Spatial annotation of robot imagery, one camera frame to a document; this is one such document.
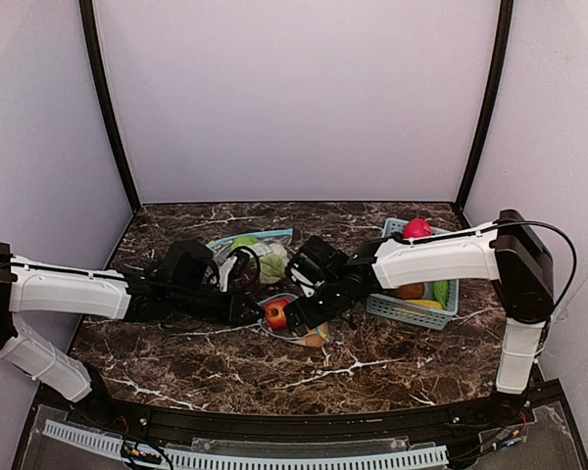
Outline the orange brown potato toy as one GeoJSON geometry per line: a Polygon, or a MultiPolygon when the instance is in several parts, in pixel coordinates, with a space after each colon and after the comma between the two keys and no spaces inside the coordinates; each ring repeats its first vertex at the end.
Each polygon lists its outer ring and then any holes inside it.
{"type": "Polygon", "coordinates": [[[425,285],[423,283],[414,283],[398,287],[393,295],[395,298],[404,301],[420,300],[425,294],[425,285]]]}

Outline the clear zip bag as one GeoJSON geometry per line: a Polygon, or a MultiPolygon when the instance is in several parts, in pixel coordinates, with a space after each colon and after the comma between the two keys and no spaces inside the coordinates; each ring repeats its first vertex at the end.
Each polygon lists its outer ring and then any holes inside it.
{"type": "Polygon", "coordinates": [[[286,248],[293,239],[294,230],[277,229],[250,232],[213,240],[207,247],[219,271],[219,288],[226,292],[237,275],[243,275],[248,267],[259,274],[261,285],[275,284],[285,278],[289,262],[286,248]]]}
{"type": "Polygon", "coordinates": [[[327,323],[310,328],[298,321],[293,314],[286,312],[288,305],[298,299],[296,295],[283,293],[259,302],[263,313],[258,319],[261,330],[269,336],[291,345],[308,348],[321,348],[331,342],[327,323]]]}

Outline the yellow lemon toy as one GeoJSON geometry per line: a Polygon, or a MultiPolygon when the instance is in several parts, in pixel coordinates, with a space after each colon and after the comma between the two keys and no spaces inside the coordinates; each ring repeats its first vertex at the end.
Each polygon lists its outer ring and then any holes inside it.
{"type": "Polygon", "coordinates": [[[444,307],[440,303],[433,301],[433,300],[426,300],[426,299],[407,300],[407,303],[411,304],[411,305],[415,305],[415,306],[422,306],[422,307],[438,309],[438,310],[444,309],[444,307]]]}

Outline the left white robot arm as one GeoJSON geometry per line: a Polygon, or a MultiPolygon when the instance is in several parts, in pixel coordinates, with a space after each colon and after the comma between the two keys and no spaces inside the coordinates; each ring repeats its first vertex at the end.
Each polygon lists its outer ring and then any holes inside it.
{"type": "Polygon", "coordinates": [[[236,248],[223,262],[195,241],[174,242],[151,270],[128,273],[40,263],[0,243],[0,358],[64,399],[81,403],[107,394],[94,369],[67,356],[35,332],[21,315],[49,311],[123,322],[161,320],[184,313],[215,324],[245,326],[263,314],[244,286],[234,285],[250,249],[236,248]]]}

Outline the black frame post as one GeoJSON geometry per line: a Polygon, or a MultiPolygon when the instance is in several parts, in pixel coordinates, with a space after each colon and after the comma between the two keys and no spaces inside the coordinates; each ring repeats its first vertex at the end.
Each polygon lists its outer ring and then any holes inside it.
{"type": "Polygon", "coordinates": [[[499,2],[499,13],[484,94],[467,156],[465,170],[455,199],[455,207],[458,213],[465,212],[494,114],[509,44],[514,3],[513,0],[501,0],[499,2]]]}
{"type": "Polygon", "coordinates": [[[115,167],[120,177],[123,192],[130,210],[132,213],[137,213],[141,209],[142,204],[129,167],[114,109],[103,60],[100,37],[98,34],[94,2],[92,0],[79,0],[78,8],[98,107],[112,151],[115,167]]]}

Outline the pink red apple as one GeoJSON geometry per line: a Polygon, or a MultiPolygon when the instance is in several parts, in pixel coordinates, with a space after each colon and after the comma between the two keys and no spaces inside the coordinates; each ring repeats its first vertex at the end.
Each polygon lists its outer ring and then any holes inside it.
{"type": "Polygon", "coordinates": [[[427,238],[433,235],[433,230],[426,220],[415,218],[405,226],[402,235],[406,239],[427,238]]]}

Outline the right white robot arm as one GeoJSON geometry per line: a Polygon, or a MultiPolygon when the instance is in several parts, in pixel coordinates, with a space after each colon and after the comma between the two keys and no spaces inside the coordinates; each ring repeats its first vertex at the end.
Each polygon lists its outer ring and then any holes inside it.
{"type": "Polygon", "coordinates": [[[526,220],[515,210],[501,211],[491,222],[456,232],[378,238],[351,254],[312,236],[286,266],[287,277],[304,292],[285,308],[287,328],[302,335],[372,294],[408,284],[485,279],[494,285],[506,312],[495,390],[519,396],[527,388],[539,346],[564,299],[555,292],[553,257],[536,234],[538,228],[570,240],[559,228],[526,220]]]}

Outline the right black frame post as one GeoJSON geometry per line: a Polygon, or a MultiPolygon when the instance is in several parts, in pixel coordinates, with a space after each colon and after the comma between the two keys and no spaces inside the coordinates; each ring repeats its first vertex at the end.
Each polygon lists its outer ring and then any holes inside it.
{"type": "Polygon", "coordinates": [[[499,2],[499,13],[484,94],[467,156],[465,170],[455,199],[455,207],[458,213],[465,212],[494,114],[509,44],[514,3],[513,0],[501,0],[499,2]]]}

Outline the green bumpy cucumber toy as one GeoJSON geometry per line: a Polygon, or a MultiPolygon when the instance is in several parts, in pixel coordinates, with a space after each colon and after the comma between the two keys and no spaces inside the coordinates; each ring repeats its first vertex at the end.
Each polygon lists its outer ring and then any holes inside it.
{"type": "Polygon", "coordinates": [[[432,292],[434,300],[440,304],[440,309],[446,309],[450,295],[450,282],[448,280],[438,280],[432,283],[432,292]]]}

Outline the red round fruit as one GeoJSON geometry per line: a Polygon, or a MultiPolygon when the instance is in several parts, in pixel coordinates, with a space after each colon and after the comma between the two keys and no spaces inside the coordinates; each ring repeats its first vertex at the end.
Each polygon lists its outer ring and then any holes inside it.
{"type": "Polygon", "coordinates": [[[265,321],[274,331],[287,328],[287,316],[285,308],[290,304],[288,299],[270,301],[265,306],[265,321]]]}

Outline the green apple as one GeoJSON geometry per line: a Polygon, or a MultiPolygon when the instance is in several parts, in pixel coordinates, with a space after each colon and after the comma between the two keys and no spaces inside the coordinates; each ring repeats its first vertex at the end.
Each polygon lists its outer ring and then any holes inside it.
{"type": "Polygon", "coordinates": [[[259,239],[254,236],[240,236],[233,240],[231,249],[235,250],[240,247],[251,247],[259,242],[259,239]]]}

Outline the light blue plastic basket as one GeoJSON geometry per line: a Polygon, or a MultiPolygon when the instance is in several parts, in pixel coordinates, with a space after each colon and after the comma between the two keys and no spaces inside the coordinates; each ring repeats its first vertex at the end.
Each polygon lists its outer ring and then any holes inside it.
{"type": "Polygon", "coordinates": [[[440,331],[459,311],[459,291],[459,280],[425,282],[419,299],[402,300],[393,293],[370,295],[366,312],[440,331]]]}

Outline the white cauliflower toy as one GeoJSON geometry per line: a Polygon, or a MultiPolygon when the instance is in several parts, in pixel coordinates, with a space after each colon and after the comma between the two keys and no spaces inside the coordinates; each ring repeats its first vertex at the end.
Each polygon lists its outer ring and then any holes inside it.
{"type": "Polygon", "coordinates": [[[285,248],[279,243],[257,243],[251,249],[260,261],[260,283],[271,285],[285,277],[285,268],[289,256],[285,248]]]}

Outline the left black frame post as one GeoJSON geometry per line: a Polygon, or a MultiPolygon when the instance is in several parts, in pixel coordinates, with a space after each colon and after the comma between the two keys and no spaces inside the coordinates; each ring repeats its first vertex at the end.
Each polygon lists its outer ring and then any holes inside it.
{"type": "Polygon", "coordinates": [[[78,8],[98,107],[112,151],[115,167],[120,177],[123,192],[130,210],[132,213],[137,213],[141,209],[142,204],[129,167],[114,109],[103,60],[100,37],[98,34],[94,2],[92,0],[79,0],[78,8]]]}

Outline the orange fruit toy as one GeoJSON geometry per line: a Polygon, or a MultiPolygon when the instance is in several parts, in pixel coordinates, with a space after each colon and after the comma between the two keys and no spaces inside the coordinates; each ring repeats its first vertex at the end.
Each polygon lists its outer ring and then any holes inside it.
{"type": "Polygon", "coordinates": [[[322,348],[330,341],[330,332],[326,323],[321,324],[317,328],[310,330],[307,335],[302,338],[303,345],[309,348],[322,348]]]}

